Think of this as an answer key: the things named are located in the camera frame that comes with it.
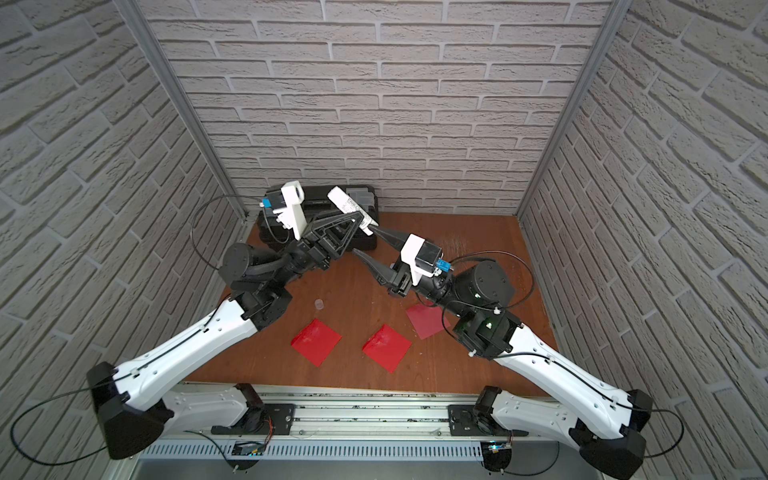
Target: black cable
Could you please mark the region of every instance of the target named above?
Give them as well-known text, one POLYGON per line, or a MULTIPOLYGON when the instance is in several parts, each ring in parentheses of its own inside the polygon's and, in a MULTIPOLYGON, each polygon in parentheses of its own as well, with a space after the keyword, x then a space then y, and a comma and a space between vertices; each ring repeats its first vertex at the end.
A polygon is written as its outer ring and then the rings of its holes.
POLYGON ((558 462, 558 458, 560 458, 560 442, 555 441, 555 443, 558 444, 558 449, 554 453, 554 460, 552 460, 552 463, 550 463, 549 466, 544 470, 539 470, 538 472, 535 472, 535 473, 515 473, 515 472, 507 472, 506 470, 504 470, 504 473, 508 473, 510 475, 517 475, 518 477, 535 477, 536 475, 541 475, 542 473, 549 471, 549 469, 554 467, 554 464, 558 462))
POLYGON ((272 238, 275 239, 275 241, 280 245, 285 245, 286 243, 288 243, 288 240, 290 240, 290 232, 288 232, 288 234, 286 235, 285 240, 278 240, 277 237, 275 236, 275 233, 272 231, 270 222, 266 219, 266 208, 264 207, 264 205, 261 206, 261 210, 264 212, 264 224, 266 225, 266 229, 270 231, 270 235, 272 235, 272 238))
POLYGON ((216 197, 211 198, 210 200, 208 200, 204 204, 200 205, 200 207, 197 210, 195 210, 195 212, 193 214, 191 214, 189 216, 188 220, 191 220, 191 222, 190 222, 190 242, 192 243, 192 249, 197 254, 197 256, 202 261, 205 262, 206 265, 208 265, 210 268, 212 268, 214 270, 219 270, 219 268, 217 266, 213 265, 208 260, 206 260, 206 258, 203 257, 203 254, 200 253, 200 251, 197 249, 197 243, 195 243, 195 241, 194 241, 194 229, 197 226, 196 223, 199 220, 198 217, 200 216, 200 212, 205 210, 205 207, 207 207, 208 205, 211 205, 216 200, 221 200, 222 198, 250 198, 251 200, 256 200, 256 201, 259 201, 259 202, 262 201, 262 199, 263 199, 262 197, 254 197, 252 195, 238 195, 238 194, 218 195, 216 197))
POLYGON ((426 306, 427 308, 434 308, 434 307, 436 307, 436 306, 437 306, 437 303, 433 303, 432 305, 427 305, 427 304, 424 302, 424 300, 422 300, 422 297, 421 297, 421 295, 419 295, 419 292, 416 292, 416 291, 414 290, 414 292, 413 292, 413 293, 415 293, 415 294, 416 294, 416 299, 417 299, 417 300, 419 301, 419 303, 421 303, 423 306, 426 306))
MULTIPOLYGON (((456 337, 455 335, 450 333, 448 328, 445 326, 445 308, 450 303, 452 303, 452 302, 463 303, 465 305, 473 306, 473 307, 479 308, 481 310, 489 310, 489 309, 483 308, 481 306, 474 306, 471 303, 462 302, 461 300, 449 300, 445 305, 442 306, 442 314, 441 314, 441 318, 440 318, 440 323, 442 324, 442 329, 445 330, 445 332, 448 333, 451 336, 451 338, 453 338, 457 342, 461 343, 459 341, 458 337, 456 337)), ((550 357, 548 357, 546 355, 542 355, 540 353, 532 353, 532 352, 516 352, 516 353, 507 353, 507 354, 498 355, 498 356, 482 356, 482 355, 478 355, 478 354, 475 354, 475 356, 478 357, 478 358, 481 358, 481 359, 486 359, 486 360, 505 359, 505 358, 509 358, 509 357, 513 357, 513 356, 537 356, 539 358, 544 359, 545 362, 551 362, 551 363, 554 363, 555 365, 559 366, 560 368, 562 368, 566 372, 570 373, 578 381, 584 383, 587 387, 589 387, 591 390, 593 390, 595 393, 597 393, 603 399, 606 399, 607 401, 609 401, 611 403, 615 403, 615 405, 620 406, 623 409, 634 410, 636 412, 669 413, 671 415, 674 415, 674 417, 677 418, 677 421, 680 422, 680 435, 677 437, 677 440, 675 440, 675 442, 672 444, 672 446, 669 447, 668 449, 665 449, 665 450, 663 450, 662 452, 659 452, 659 453, 654 453, 653 455, 645 455, 644 458, 655 458, 655 457, 660 457, 662 455, 666 455, 667 453, 669 453, 672 450, 674 450, 680 444, 680 442, 683 441, 683 437, 685 436, 685 423, 683 421, 683 418, 680 415, 678 415, 676 412, 673 412, 672 410, 669 410, 669 409, 651 409, 651 410, 646 410, 646 409, 640 409, 638 407, 627 406, 627 405, 623 405, 623 404, 618 403, 618 402, 614 402, 614 400, 611 397, 606 396, 603 392, 601 392, 600 390, 598 390, 597 388, 592 386, 592 384, 590 384, 587 380, 582 379, 576 372, 574 372, 573 370, 569 369, 567 366, 563 365, 562 363, 558 362, 557 360, 553 360, 553 359, 551 359, 550 357)))
MULTIPOLYGON (((131 376, 131 374, 130 374, 130 373, 129 373, 129 374, 127 374, 127 375, 124 375, 124 376, 120 377, 119 379, 115 380, 115 382, 118 382, 118 381, 120 381, 120 380, 122 380, 122 379, 126 379, 126 378, 127 378, 127 377, 129 377, 129 376, 131 376)), ((29 460, 30 462, 32 462, 32 463, 36 463, 36 464, 38 464, 38 465, 45 465, 45 466, 47 466, 47 467, 57 467, 57 466, 61 466, 61 465, 69 465, 69 464, 71 464, 71 463, 75 463, 75 462, 79 462, 79 461, 81 461, 81 460, 84 460, 84 459, 86 459, 86 458, 88 458, 88 457, 92 457, 93 455, 96 455, 96 454, 98 454, 98 453, 99 453, 99 452, 101 452, 102 450, 105 450, 105 449, 107 448, 107 446, 106 446, 106 445, 105 445, 105 446, 103 446, 103 447, 101 447, 101 448, 100 448, 100 449, 98 449, 98 450, 94 450, 93 452, 91 452, 91 453, 89 453, 89 454, 87 454, 87 455, 83 455, 82 457, 77 457, 77 458, 75 458, 75 459, 73 459, 73 460, 67 460, 66 462, 43 462, 42 460, 37 460, 37 459, 36 459, 35 457, 33 457, 32 455, 29 455, 27 452, 25 452, 24 450, 22 450, 22 446, 21 446, 21 445, 19 445, 19 442, 18 442, 18 440, 16 439, 15 431, 16 431, 16 425, 19 423, 19 421, 21 421, 21 419, 23 419, 23 418, 24 418, 24 417, 25 417, 27 414, 29 414, 29 413, 30 413, 32 410, 34 410, 34 409, 36 409, 36 408, 38 408, 38 407, 41 407, 41 406, 45 405, 46 403, 49 403, 49 402, 53 402, 54 400, 58 400, 58 399, 60 399, 60 398, 62 398, 62 397, 65 397, 65 396, 70 396, 70 395, 77 395, 78 393, 83 393, 83 392, 89 392, 89 391, 91 391, 91 390, 93 390, 93 389, 96 389, 96 388, 98 388, 98 387, 100 387, 100 386, 104 386, 104 385, 107 385, 108 383, 109 383, 109 381, 107 381, 107 382, 103 382, 103 383, 97 383, 97 384, 96 384, 96 385, 94 385, 94 386, 85 387, 85 388, 83 388, 83 389, 72 390, 71 392, 65 392, 65 393, 62 393, 62 394, 60 394, 60 395, 52 396, 50 399, 47 399, 47 400, 43 400, 42 402, 39 402, 39 403, 37 403, 37 404, 35 404, 35 405, 33 405, 33 406, 29 407, 28 409, 26 409, 26 410, 25 410, 25 411, 24 411, 24 412, 23 412, 21 415, 19 415, 19 416, 16 418, 16 420, 14 420, 14 421, 13 421, 13 423, 11 424, 10 434, 11 434, 11 444, 13 445, 13 448, 14 448, 14 449, 16 450, 16 452, 18 452, 18 453, 19 453, 19 454, 20 454, 22 457, 26 458, 26 459, 27 459, 27 460, 29 460)))
POLYGON ((209 440, 211 443, 213 443, 213 444, 216 446, 216 449, 217 449, 217 450, 219 451, 219 453, 221 454, 221 458, 223 458, 223 459, 224 459, 224 461, 225 461, 227 464, 229 464, 229 459, 228 459, 228 458, 227 458, 227 456, 224 454, 224 450, 222 450, 222 449, 221 449, 221 447, 219 446, 219 444, 218 444, 218 443, 216 443, 216 442, 215 442, 215 441, 214 441, 214 440, 213 440, 211 437, 209 437, 208 435, 206 435, 206 434, 204 434, 204 433, 202 433, 202 432, 193 432, 192 430, 184 430, 184 431, 185 431, 186 433, 193 433, 193 434, 195 434, 195 435, 199 435, 199 436, 201 436, 201 437, 205 437, 206 439, 208 439, 208 440, 209 440))
MULTIPOLYGON (((222 301, 221 301, 221 303, 219 303, 219 305, 216 307, 216 309, 214 310, 214 312, 213 312, 213 313, 210 315, 210 318, 209 318, 209 319, 208 319, 208 320, 207 320, 207 321, 206 321, 206 322, 203 324, 203 328, 205 328, 206 326, 208 326, 208 323, 210 323, 210 321, 214 319, 214 317, 216 316, 216 314, 219 312, 219 309, 221 308, 221 306, 222 306, 222 305, 224 305, 224 302, 225 302, 225 301, 227 301, 227 299, 229 299, 229 297, 228 297, 228 296, 227 296, 226 298, 224 298, 224 300, 222 300, 222 301)), ((176 345, 172 346, 171 348, 169 348, 169 349, 168 349, 168 350, 166 350, 165 352, 162 352, 160 355, 158 355, 158 356, 154 357, 153 359, 151 359, 151 360, 149 360, 148 362, 146 362, 144 365, 142 365, 142 366, 138 367, 138 368, 136 369, 136 371, 138 371, 138 370, 141 370, 141 369, 144 369, 144 368, 147 368, 147 366, 149 366, 149 365, 150 365, 152 362, 154 362, 155 360, 157 360, 157 359, 160 359, 160 358, 162 358, 163 356, 167 355, 168 353, 172 352, 172 351, 173 351, 174 349, 176 349, 176 348, 177 348, 179 345, 182 345, 182 344, 184 344, 186 341, 188 341, 189 339, 191 339, 193 336, 197 335, 199 332, 200 332, 200 330, 196 330, 196 331, 195 331, 195 332, 194 332, 192 335, 189 335, 187 338, 185 338, 184 340, 181 340, 179 343, 177 343, 176 345)), ((37 463, 38 465, 46 465, 46 466, 49 466, 49 467, 55 467, 55 466, 61 466, 61 465, 69 465, 69 464, 71 464, 71 463, 79 462, 79 461, 81 461, 81 460, 83 460, 83 459, 85 459, 85 458, 88 458, 88 457, 91 457, 91 456, 93 456, 93 455, 96 455, 97 453, 99 453, 99 452, 101 452, 102 450, 106 449, 107 447, 106 447, 106 446, 104 446, 104 447, 101 447, 101 448, 100 448, 100 449, 98 449, 98 450, 94 450, 93 452, 91 452, 91 453, 89 453, 89 454, 87 454, 87 455, 83 455, 82 457, 78 457, 78 458, 75 458, 74 460, 67 460, 66 462, 43 462, 42 460, 37 460, 35 457, 33 457, 33 456, 29 455, 27 452, 25 452, 24 450, 22 450, 22 447, 19 445, 18 441, 16 440, 16 436, 15 436, 16 425, 18 424, 18 422, 19 422, 21 419, 23 419, 23 418, 24 418, 24 417, 25 417, 27 414, 29 414, 29 413, 30 413, 32 410, 35 410, 35 409, 37 409, 37 408, 39 408, 39 407, 41 407, 41 406, 45 405, 46 403, 49 403, 49 402, 53 402, 54 400, 58 400, 58 399, 60 399, 60 398, 62 398, 62 397, 65 397, 65 396, 69 396, 69 395, 77 395, 78 393, 88 392, 88 391, 90 391, 90 390, 93 390, 93 389, 96 389, 96 388, 98 388, 98 387, 100 387, 100 386, 104 386, 104 385, 107 385, 109 382, 112 382, 112 381, 114 381, 115 383, 117 383, 117 382, 120 382, 122 379, 126 379, 126 378, 128 378, 128 377, 129 377, 129 376, 131 376, 131 375, 133 375, 133 373, 130 373, 130 372, 129 372, 129 373, 127 373, 127 374, 123 375, 122 377, 120 377, 120 378, 118 378, 118 379, 115 379, 115 380, 107 380, 107 381, 105 381, 105 382, 102 382, 102 383, 97 383, 97 384, 96 384, 96 385, 94 385, 94 386, 89 386, 89 387, 85 387, 85 388, 82 388, 82 389, 72 390, 71 392, 65 392, 65 393, 62 393, 62 394, 60 394, 60 395, 56 395, 56 396, 53 396, 53 397, 51 397, 50 399, 47 399, 47 400, 43 400, 42 402, 39 402, 39 403, 37 403, 37 404, 35 404, 35 405, 33 405, 33 406, 29 407, 29 408, 28 408, 28 409, 26 409, 26 410, 25 410, 25 411, 24 411, 24 412, 23 412, 21 415, 19 415, 19 416, 16 418, 16 420, 14 420, 14 422, 11 424, 11 430, 10 430, 10 434, 11 434, 11 444, 13 445, 13 448, 16 450, 16 452, 18 452, 19 454, 21 454, 21 455, 22 455, 24 458, 26 458, 26 459, 27 459, 27 460, 29 460, 30 462, 33 462, 33 463, 37 463)))
POLYGON ((509 255, 510 257, 516 259, 518 262, 522 263, 523 266, 525 267, 525 269, 528 270, 528 274, 531 275, 531 287, 528 289, 528 292, 525 294, 525 296, 522 297, 517 302, 514 302, 514 303, 511 303, 511 304, 507 305, 505 308, 506 309, 511 309, 513 307, 516 307, 517 305, 520 305, 524 301, 528 300, 528 298, 531 296, 531 294, 533 294, 533 291, 534 291, 534 289, 536 287, 536 279, 533 276, 533 270, 531 270, 531 267, 528 266, 528 264, 525 262, 525 260, 523 260, 522 258, 518 257, 514 253, 505 252, 504 250, 483 250, 481 252, 466 253, 464 255, 459 255, 455 259, 451 260, 449 263, 454 263, 456 260, 460 260, 460 259, 463 259, 463 258, 466 258, 466 257, 474 257, 476 255, 482 255, 483 253, 502 253, 504 255, 509 255))
POLYGON ((616 406, 620 406, 621 408, 627 409, 627 410, 633 410, 635 412, 669 413, 669 414, 673 415, 677 419, 677 421, 680 423, 680 434, 678 435, 677 440, 675 440, 675 442, 672 444, 672 446, 669 447, 668 449, 665 449, 665 450, 663 450, 663 451, 661 451, 659 453, 654 453, 653 455, 645 455, 643 458, 656 458, 656 457, 661 457, 662 455, 666 455, 667 453, 669 453, 669 452, 673 451, 675 448, 677 448, 677 446, 680 444, 680 442, 683 441, 683 437, 685 436, 685 422, 683 421, 683 417, 678 415, 677 412, 673 412, 672 410, 669 410, 669 409, 651 409, 651 410, 640 409, 638 407, 623 405, 623 404, 621 404, 619 402, 615 402, 611 397, 605 395, 603 392, 601 392, 600 390, 598 390, 594 386, 592 386, 592 384, 590 384, 587 380, 582 379, 576 372, 574 372, 573 370, 569 369, 567 366, 563 365, 562 363, 558 362, 557 360, 553 360, 553 359, 551 359, 550 357, 548 357, 546 355, 542 355, 540 353, 517 352, 517 353, 508 353, 506 355, 499 355, 499 356, 492 356, 492 357, 485 357, 485 356, 480 356, 480 355, 475 355, 475 356, 477 356, 477 357, 479 357, 481 359, 487 359, 487 360, 504 359, 504 358, 508 358, 508 357, 511 357, 511 356, 537 356, 537 357, 540 357, 542 359, 545 359, 546 362, 551 362, 551 363, 554 363, 555 365, 559 366, 560 368, 562 368, 566 372, 570 373, 573 377, 575 377, 576 380, 578 380, 579 382, 584 383, 587 387, 589 387, 591 390, 593 390, 599 396, 603 397, 603 399, 606 399, 607 401, 609 401, 611 403, 614 403, 616 406))

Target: metal sheet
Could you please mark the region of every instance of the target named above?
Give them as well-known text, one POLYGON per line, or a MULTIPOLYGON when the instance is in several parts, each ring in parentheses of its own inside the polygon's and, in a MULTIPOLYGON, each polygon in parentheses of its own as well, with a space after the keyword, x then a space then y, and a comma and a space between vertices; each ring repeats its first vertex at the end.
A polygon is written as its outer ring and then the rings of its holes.
POLYGON ((422 409, 365 407, 334 408, 298 408, 293 416, 297 420, 307 419, 447 419, 447 407, 428 407, 422 409))
POLYGON ((616 31, 624 21, 624 17, 627 16, 627 10, 632 5, 632 0, 614 0, 608 11, 605 14, 605 20, 603 25, 598 31, 598 35, 592 44, 592 48, 587 55, 587 59, 584 60, 584 65, 579 71, 574 87, 571 89, 571 93, 568 95, 568 99, 565 101, 565 106, 560 111, 560 116, 557 122, 554 124, 552 133, 547 141, 547 146, 544 153, 541 156, 541 160, 536 166, 536 170, 533 173, 533 178, 525 189, 523 199, 520 201, 518 211, 515 212, 515 216, 521 218, 525 213, 525 209, 531 204, 533 196, 538 189, 538 185, 541 183, 541 179, 544 177, 544 173, 549 168, 549 164, 554 158, 554 153, 560 145, 565 132, 571 126, 578 109, 581 106, 581 101, 584 100, 584 96, 589 91, 590 85, 594 80, 595 75, 598 74, 598 68, 602 63, 605 54, 611 47, 611 43, 616 36, 616 31))
MULTIPOLYGON (((262 455, 231 455, 236 442, 217 441, 231 459, 346 460, 396 462, 477 462, 482 460, 480 442, 472 441, 377 441, 377 440, 273 440, 262 455)), ((205 439, 159 440, 141 453, 142 459, 219 458, 216 446, 205 439)))

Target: blue connector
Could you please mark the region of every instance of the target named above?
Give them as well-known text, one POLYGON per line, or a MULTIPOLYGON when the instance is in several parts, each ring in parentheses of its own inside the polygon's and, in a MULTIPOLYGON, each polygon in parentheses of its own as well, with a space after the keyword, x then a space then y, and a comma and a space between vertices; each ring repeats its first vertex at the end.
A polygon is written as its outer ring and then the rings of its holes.
POLYGON ((443 260, 443 259, 441 258, 441 259, 439 259, 439 260, 437 261, 437 267, 438 267, 440 270, 442 270, 442 271, 444 271, 444 272, 447 272, 448 270, 450 270, 450 269, 451 269, 451 264, 450 264, 450 263, 448 263, 448 262, 446 262, 445 260, 443 260))

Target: metal rail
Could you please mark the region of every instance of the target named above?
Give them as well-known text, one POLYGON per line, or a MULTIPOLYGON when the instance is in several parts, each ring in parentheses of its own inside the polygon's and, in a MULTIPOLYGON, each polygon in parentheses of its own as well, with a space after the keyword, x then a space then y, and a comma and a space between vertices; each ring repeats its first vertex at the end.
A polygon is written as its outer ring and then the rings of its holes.
MULTIPOLYGON (((192 107, 187 93, 184 91, 184 87, 181 86, 179 78, 174 72, 174 68, 170 65, 163 48, 160 46, 160 42, 157 41, 152 29, 147 22, 147 18, 141 11, 141 7, 137 0, 114 0, 114 3, 118 7, 118 10, 123 15, 125 24, 134 34, 136 42, 141 50, 144 52, 144 56, 147 58, 147 62, 154 69, 154 73, 160 84, 165 88, 171 103, 174 104, 179 114, 179 118, 184 122, 187 127, 194 143, 200 149, 203 155, 205 163, 208 164, 211 173, 214 174, 216 182, 218 182, 221 190, 226 195, 237 194, 232 180, 230 179, 227 171, 221 164, 221 159, 216 153, 214 144, 210 141, 208 133, 205 131, 203 124, 200 122, 200 118, 192 107)), ((229 197, 227 198, 235 213, 240 218, 240 221, 245 223, 247 212, 245 206, 240 198, 229 197)))
POLYGON ((563 137, 565 137, 565 132, 568 131, 568 128, 576 117, 578 109, 581 106, 581 101, 584 100, 584 96, 589 91, 589 87, 592 85, 595 75, 598 74, 600 63, 602 63, 605 54, 611 47, 611 43, 613 43, 614 37, 616 36, 616 31, 618 31, 621 23, 624 21, 624 17, 627 15, 627 10, 629 10, 630 5, 632 5, 632 0, 614 0, 608 8, 608 11, 605 14, 605 20, 603 20, 603 25, 600 27, 600 31, 598 31, 598 36, 594 40, 594 44, 592 44, 587 60, 581 66, 579 75, 576 78, 576 83, 574 84, 571 93, 568 95, 568 99, 565 101, 565 106, 560 111, 558 121, 554 124, 547 146, 533 173, 533 178, 525 189, 525 194, 520 201, 518 211, 515 212, 517 218, 522 217, 525 213, 525 209, 531 204, 533 196, 538 189, 538 185, 541 183, 544 173, 546 173, 549 168, 549 164, 552 162, 554 153, 557 151, 560 142, 563 140, 563 137))
MULTIPOLYGON (((236 443, 242 439, 218 441, 224 454, 233 460, 346 460, 395 462, 478 462, 482 460, 480 442, 458 440, 435 442, 429 440, 295 440, 275 439, 261 455, 233 455, 236 443)), ((216 446, 206 439, 158 440, 141 453, 151 460, 218 459, 216 446)))

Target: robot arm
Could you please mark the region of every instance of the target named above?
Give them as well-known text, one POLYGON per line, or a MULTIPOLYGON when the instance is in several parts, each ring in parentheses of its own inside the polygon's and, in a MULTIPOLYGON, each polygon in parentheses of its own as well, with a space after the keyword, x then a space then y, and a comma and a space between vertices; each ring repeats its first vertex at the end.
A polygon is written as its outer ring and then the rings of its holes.
POLYGON ((515 290, 493 259, 460 260, 477 263, 453 276, 436 245, 413 234, 370 228, 400 252, 390 268, 354 250, 379 284, 399 296, 413 289, 444 315, 458 317, 453 336, 470 356, 520 373, 561 402, 539 402, 486 387, 476 411, 507 430, 535 432, 576 448, 612 477, 629 478, 640 468, 645 453, 640 430, 650 418, 650 396, 602 382, 538 338, 505 308, 515 290))
MULTIPOLYGON (((303 214, 292 211, 286 218, 294 228, 303 214)), ((88 384, 110 457, 126 458, 162 435, 185 429, 260 425, 263 403, 250 385, 214 394, 172 388, 218 353, 279 319, 292 299, 286 285, 313 268, 327 270, 344 254, 363 220, 359 211, 315 218, 280 254, 245 243, 230 245, 219 269, 233 291, 229 299, 150 352, 118 366, 103 362, 93 367, 88 384)))
MULTIPOLYGON (((274 207, 282 206, 279 200, 273 198, 274 207)), ((342 200, 334 201, 339 205, 342 200)), ((356 229, 364 228, 400 252, 390 268, 354 250, 379 284, 400 296, 413 289, 458 317, 453 335, 470 356, 522 374, 561 402, 539 402, 486 387, 477 411, 505 429, 533 432, 579 449, 588 462, 615 478, 629 478, 639 468, 645 447, 639 431, 650 418, 651 398, 602 382, 541 341, 505 308, 515 291, 493 259, 465 259, 477 264, 454 276, 436 245, 377 227, 359 208, 339 208, 349 213, 316 218, 306 228, 297 228, 303 225, 303 214, 292 209, 284 218, 297 240, 280 255, 244 243, 230 246, 219 270, 233 290, 229 299, 150 352, 117 367, 104 362, 89 371, 110 457, 126 458, 162 435, 185 429, 237 424, 245 432, 254 431, 248 425, 263 420, 264 408, 250 385, 216 393, 172 388, 216 354, 280 318, 292 298, 286 285, 313 268, 327 270, 356 229)))

